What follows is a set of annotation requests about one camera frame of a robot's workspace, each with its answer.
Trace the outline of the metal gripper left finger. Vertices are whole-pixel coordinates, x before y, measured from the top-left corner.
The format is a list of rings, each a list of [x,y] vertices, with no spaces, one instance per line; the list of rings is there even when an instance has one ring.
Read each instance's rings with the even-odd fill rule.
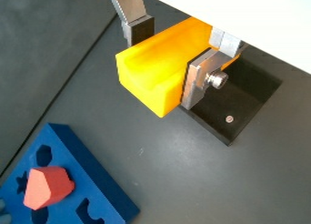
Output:
[[[121,18],[129,46],[155,35],[155,18],[147,14],[143,0],[111,0]]]

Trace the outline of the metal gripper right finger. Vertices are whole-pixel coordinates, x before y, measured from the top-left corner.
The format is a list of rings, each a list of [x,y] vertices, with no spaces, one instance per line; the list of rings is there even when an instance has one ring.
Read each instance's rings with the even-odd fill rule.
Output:
[[[189,62],[183,82],[182,106],[190,110],[203,99],[209,87],[221,89],[229,79],[225,68],[238,59],[246,43],[214,27],[209,48]]]

